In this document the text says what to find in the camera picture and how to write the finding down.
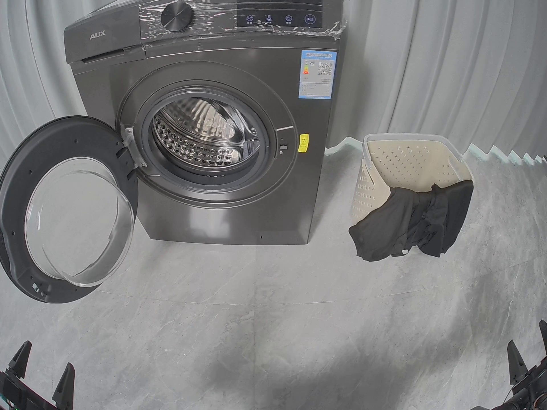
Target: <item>yellow warning sticker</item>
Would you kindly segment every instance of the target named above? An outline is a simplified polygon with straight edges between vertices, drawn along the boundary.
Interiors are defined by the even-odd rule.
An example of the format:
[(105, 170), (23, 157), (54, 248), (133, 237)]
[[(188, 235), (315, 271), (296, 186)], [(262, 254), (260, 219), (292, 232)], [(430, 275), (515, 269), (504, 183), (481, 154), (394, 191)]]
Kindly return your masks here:
[(310, 144), (310, 134), (301, 133), (300, 134), (300, 145), (298, 146), (298, 152), (307, 152), (307, 147)]

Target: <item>stainless steel drum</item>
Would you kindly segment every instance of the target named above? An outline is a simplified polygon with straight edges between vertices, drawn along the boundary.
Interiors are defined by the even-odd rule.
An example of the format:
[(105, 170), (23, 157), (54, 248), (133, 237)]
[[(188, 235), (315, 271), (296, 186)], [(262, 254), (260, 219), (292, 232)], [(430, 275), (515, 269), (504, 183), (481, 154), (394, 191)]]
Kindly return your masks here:
[(189, 97), (173, 101), (154, 116), (154, 140), (181, 168), (222, 174), (243, 168), (258, 153), (256, 129), (234, 106)]

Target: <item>front-load washing machine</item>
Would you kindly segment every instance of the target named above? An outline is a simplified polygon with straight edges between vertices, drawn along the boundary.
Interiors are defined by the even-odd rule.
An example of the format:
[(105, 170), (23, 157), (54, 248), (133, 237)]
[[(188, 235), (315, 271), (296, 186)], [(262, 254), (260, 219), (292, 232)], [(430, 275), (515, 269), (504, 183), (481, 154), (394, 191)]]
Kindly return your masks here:
[[(37, 129), (3, 170), (0, 260), (15, 285), (44, 302), (85, 296), (121, 263), (136, 215), (159, 240), (307, 243), (342, 3), (118, 0), (67, 27), (89, 117)], [(66, 244), (45, 246), (55, 232), (45, 221), (68, 210), (45, 208), (61, 187), (80, 199), (71, 213), (101, 207), (90, 203), (97, 181), (115, 196), (101, 210), (108, 239), (98, 256), (69, 260)], [(89, 242), (67, 241), (81, 253)]]

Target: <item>marble floor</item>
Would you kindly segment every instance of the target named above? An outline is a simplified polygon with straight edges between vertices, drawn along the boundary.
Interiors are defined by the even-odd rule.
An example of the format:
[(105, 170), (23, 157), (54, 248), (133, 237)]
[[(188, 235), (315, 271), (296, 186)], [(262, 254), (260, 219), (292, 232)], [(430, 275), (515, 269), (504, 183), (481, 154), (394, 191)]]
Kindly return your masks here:
[(493, 407), (506, 346), (545, 355), (547, 167), (473, 147), (467, 220), (441, 258), (367, 263), (347, 229), (360, 151), (325, 156), (310, 244), (150, 240), (72, 304), (39, 304), (0, 275), (0, 367), (33, 343), (45, 397), (70, 361), (75, 409), (352, 410)]

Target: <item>white curtain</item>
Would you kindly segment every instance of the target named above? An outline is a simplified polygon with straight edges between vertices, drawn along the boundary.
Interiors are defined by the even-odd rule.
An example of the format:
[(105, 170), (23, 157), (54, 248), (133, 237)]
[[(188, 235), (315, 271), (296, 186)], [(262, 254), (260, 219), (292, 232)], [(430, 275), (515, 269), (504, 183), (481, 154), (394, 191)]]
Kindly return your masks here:
[[(63, 30), (113, 0), (0, 0), (0, 168), (36, 127), (85, 114)], [(329, 146), (372, 132), (547, 153), (547, 0), (345, 0)]]

